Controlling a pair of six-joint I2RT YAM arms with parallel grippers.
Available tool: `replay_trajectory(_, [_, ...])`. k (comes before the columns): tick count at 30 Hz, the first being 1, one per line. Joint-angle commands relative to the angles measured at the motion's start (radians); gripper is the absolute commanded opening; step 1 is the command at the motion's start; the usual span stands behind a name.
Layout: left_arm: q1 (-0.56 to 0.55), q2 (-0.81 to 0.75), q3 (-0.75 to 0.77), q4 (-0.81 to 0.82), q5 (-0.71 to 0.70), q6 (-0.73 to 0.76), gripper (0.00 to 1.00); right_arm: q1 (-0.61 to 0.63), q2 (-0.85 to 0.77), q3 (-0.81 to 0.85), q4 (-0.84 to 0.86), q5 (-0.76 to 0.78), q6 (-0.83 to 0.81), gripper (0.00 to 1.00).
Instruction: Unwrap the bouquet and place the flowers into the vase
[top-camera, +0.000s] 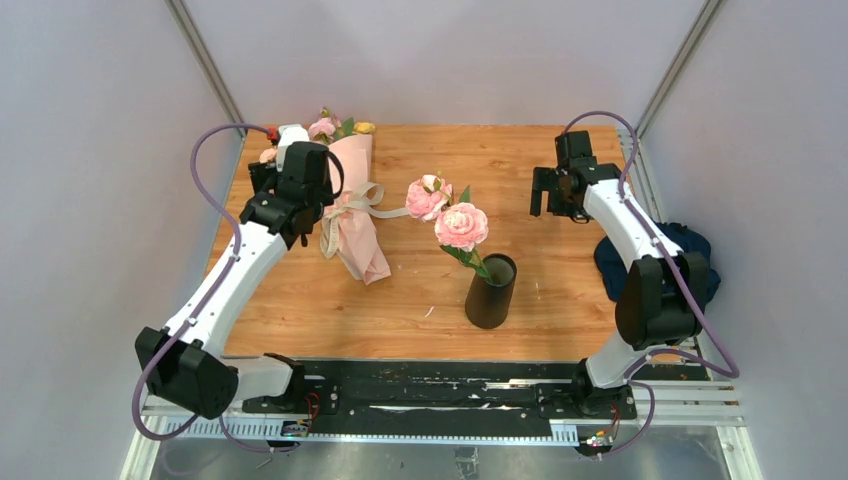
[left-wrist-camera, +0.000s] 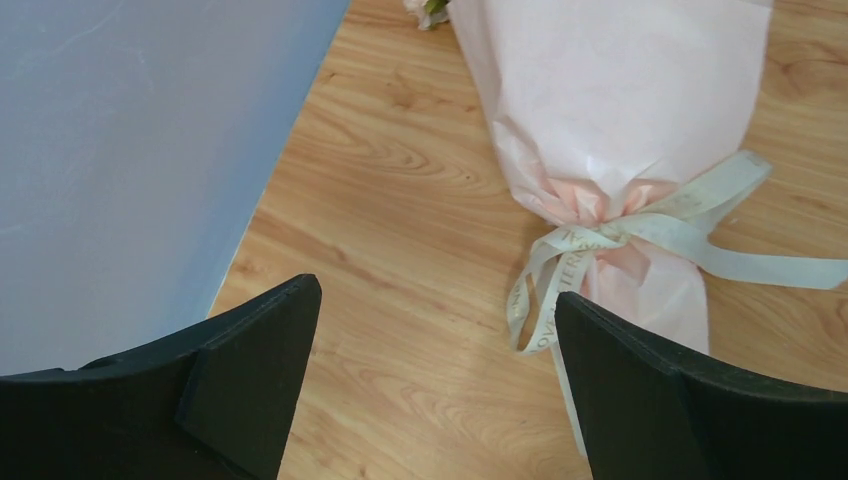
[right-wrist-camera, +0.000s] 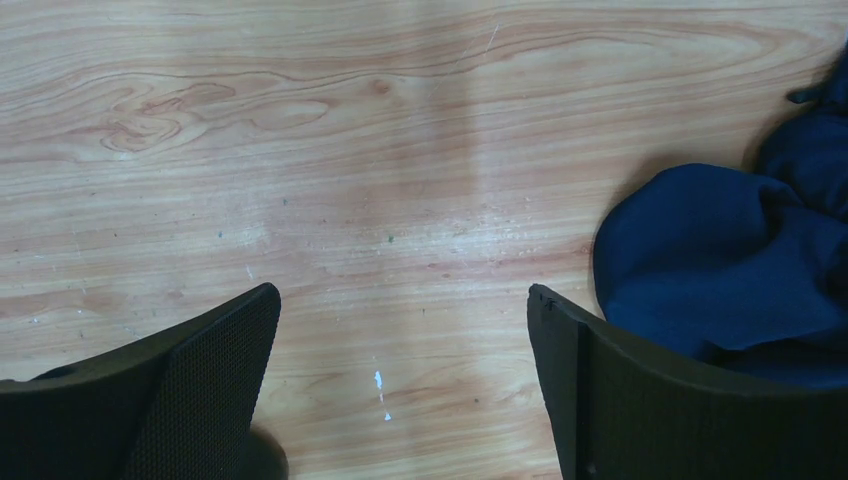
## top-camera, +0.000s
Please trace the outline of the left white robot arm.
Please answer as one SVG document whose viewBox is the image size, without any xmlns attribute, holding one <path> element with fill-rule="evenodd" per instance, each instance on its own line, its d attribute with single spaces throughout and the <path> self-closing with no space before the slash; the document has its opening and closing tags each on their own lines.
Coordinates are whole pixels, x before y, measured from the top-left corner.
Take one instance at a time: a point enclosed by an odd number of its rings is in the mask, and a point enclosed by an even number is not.
<svg viewBox="0 0 848 480">
<path fill-rule="evenodd" d="M 142 375 L 136 397 L 148 393 L 197 417 L 216 419 L 233 403 L 268 398 L 283 413 L 306 400 L 303 371 L 278 355 L 226 356 L 236 320 L 269 271 L 308 237 L 340 196 L 333 176 L 343 168 L 328 147 L 300 125 L 265 129 L 273 159 L 249 166 L 254 189 L 238 216 L 213 207 L 233 230 L 221 257 L 195 293 L 160 329 L 144 328 L 135 351 Z"/>
</svg>

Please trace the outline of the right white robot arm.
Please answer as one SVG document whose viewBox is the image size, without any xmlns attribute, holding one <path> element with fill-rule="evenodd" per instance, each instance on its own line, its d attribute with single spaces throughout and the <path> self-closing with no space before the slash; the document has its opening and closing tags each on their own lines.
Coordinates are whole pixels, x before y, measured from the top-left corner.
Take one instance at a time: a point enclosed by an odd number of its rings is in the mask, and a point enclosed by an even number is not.
<svg viewBox="0 0 848 480">
<path fill-rule="evenodd" d="M 622 182 L 614 163 L 599 163 L 585 131 L 555 139 L 557 165 L 533 171 L 530 214 L 547 211 L 573 221 L 594 220 L 626 269 L 616 301 L 616 331 L 595 354 L 580 361 L 571 403 L 596 417 L 653 354 L 672 354 L 698 335 L 695 311 L 706 304 L 709 266 L 698 252 L 686 253 L 656 228 Z"/>
</svg>

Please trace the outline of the pink paper bouquet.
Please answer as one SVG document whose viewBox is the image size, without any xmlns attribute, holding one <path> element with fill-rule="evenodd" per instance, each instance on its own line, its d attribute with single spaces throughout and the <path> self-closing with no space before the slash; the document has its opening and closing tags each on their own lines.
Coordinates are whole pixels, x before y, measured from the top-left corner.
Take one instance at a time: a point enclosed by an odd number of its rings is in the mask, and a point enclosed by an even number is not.
<svg viewBox="0 0 848 480">
<path fill-rule="evenodd" d="M 374 124 L 353 118 L 341 120 L 323 108 L 319 119 L 304 127 L 282 125 L 272 130 L 279 136 L 274 145 L 262 152 L 259 162 L 282 165 L 283 147 L 294 141 L 321 143 L 339 160 L 343 177 L 330 168 L 332 187 L 341 191 L 333 206 L 321 218 L 320 249 L 327 259 L 339 258 L 353 279 L 369 285 L 391 275 L 389 264 L 377 239 L 376 218 L 392 218 L 389 211 L 375 206 L 384 188 L 371 181 Z"/>
</svg>

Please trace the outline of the pink rose stem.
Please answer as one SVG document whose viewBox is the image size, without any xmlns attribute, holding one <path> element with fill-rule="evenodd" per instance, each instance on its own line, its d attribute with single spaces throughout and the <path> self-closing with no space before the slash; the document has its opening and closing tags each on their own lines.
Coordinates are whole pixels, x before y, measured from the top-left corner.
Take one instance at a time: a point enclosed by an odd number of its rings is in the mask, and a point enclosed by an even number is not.
<svg viewBox="0 0 848 480">
<path fill-rule="evenodd" d="M 453 185 L 439 174 L 425 174 L 408 186 L 405 207 L 412 218 L 433 223 L 442 251 L 481 278 L 492 279 L 478 251 L 488 238 L 488 217 L 471 202 L 469 186 L 457 194 Z"/>
</svg>

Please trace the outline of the black cylindrical vase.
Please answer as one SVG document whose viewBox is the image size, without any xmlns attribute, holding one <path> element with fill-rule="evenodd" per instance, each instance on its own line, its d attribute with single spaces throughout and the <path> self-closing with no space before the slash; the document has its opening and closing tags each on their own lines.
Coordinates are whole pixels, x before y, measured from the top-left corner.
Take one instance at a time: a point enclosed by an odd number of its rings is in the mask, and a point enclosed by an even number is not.
<svg viewBox="0 0 848 480">
<path fill-rule="evenodd" d="M 484 259 L 489 278 L 473 277 L 465 300 L 469 322 L 481 329 L 495 329 L 507 318 L 513 296 L 517 266 L 504 254 L 491 254 Z"/>
</svg>

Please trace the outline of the cream printed ribbon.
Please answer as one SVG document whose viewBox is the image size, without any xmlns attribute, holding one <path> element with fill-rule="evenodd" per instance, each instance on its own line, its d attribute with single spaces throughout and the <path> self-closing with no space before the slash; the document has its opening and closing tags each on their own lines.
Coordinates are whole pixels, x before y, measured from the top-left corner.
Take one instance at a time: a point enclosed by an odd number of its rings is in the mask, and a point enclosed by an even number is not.
<svg viewBox="0 0 848 480">
<path fill-rule="evenodd" d="M 326 259 L 331 259 L 339 251 L 340 219 L 344 213 L 351 210 L 359 210 L 377 219 L 393 219 L 408 216 L 406 207 L 393 210 L 376 210 L 385 194 L 383 185 L 374 182 L 365 182 L 354 190 L 345 191 L 340 197 L 338 205 L 331 206 L 328 213 L 321 218 L 320 248 Z"/>
</svg>

